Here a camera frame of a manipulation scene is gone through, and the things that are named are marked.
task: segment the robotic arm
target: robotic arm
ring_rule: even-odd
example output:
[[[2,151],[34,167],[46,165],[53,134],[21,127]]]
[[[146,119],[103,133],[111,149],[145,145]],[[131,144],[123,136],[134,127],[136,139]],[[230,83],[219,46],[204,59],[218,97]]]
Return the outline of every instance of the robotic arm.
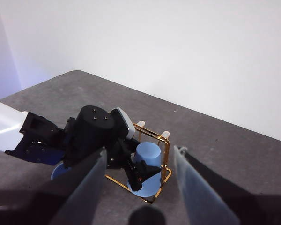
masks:
[[[119,107],[108,113],[97,106],[85,106],[61,129],[42,116],[0,103],[1,151],[29,162],[55,165],[63,161],[65,167],[73,167],[105,147],[107,168],[124,168],[132,190],[138,191],[161,168],[131,160],[140,143],[134,133],[129,116]]]

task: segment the light blue cup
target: light blue cup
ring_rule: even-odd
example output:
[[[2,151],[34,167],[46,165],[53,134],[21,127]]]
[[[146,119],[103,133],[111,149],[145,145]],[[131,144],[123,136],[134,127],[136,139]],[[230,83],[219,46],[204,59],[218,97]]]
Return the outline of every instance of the light blue cup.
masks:
[[[59,164],[58,166],[55,167],[51,174],[51,180],[58,177],[59,175],[69,171],[71,168],[65,168],[64,163]]]
[[[134,162],[144,160],[147,165],[160,167],[161,156],[160,148],[152,142],[142,142],[136,147],[136,152],[133,158]],[[155,174],[142,183],[142,189],[132,191],[129,182],[127,183],[131,192],[140,197],[150,197],[157,193],[160,188],[161,173]]]

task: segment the gray tabletop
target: gray tabletop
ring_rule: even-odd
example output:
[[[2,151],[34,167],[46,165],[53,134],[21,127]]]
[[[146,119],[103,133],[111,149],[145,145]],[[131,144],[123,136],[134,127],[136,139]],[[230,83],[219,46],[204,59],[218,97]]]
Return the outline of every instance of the gray tabletop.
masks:
[[[107,111],[119,106],[133,122],[144,120],[158,133],[170,131],[169,168],[174,173],[154,203],[167,224],[188,221],[173,168],[174,144],[187,146],[199,161],[251,193],[281,195],[281,141],[82,71],[57,76],[1,102],[42,115],[60,128],[85,105]],[[0,189],[34,189],[50,179],[53,168],[0,152]],[[109,173],[125,176],[123,171]],[[93,224],[126,224],[142,205],[146,203],[106,179]]]

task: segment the gold wire rack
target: gold wire rack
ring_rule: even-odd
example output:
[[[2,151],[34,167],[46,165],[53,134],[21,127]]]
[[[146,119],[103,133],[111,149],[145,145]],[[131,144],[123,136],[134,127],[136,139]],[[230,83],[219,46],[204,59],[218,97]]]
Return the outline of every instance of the gold wire rack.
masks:
[[[146,129],[144,127],[141,127],[137,124],[133,124],[135,127],[135,130],[139,132],[139,136],[138,139],[139,141],[141,141],[141,134],[145,134],[151,138],[157,139],[158,140],[158,146],[160,145],[160,143],[164,143],[164,150],[163,150],[163,163],[161,164],[162,170],[161,170],[161,185],[159,190],[157,191],[157,193],[149,198],[144,198],[144,197],[139,197],[141,200],[143,200],[146,203],[152,204],[155,199],[159,196],[159,194],[161,193],[164,184],[168,181],[168,179],[170,178],[170,176],[172,175],[172,170],[170,168],[168,168],[168,158],[169,158],[169,151],[170,151],[170,142],[167,138],[161,136],[160,134],[157,134],[149,129]],[[118,180],[116,180],[115,178],[109,176],[109,175],[105,175],[106,178],[110,179],[111,181],[113,181],[114,183],[120,185],[122,188],[124,188],[125,190],[131,192],[131,190],[124,184],[122,184],[121,182],[119,182]]]

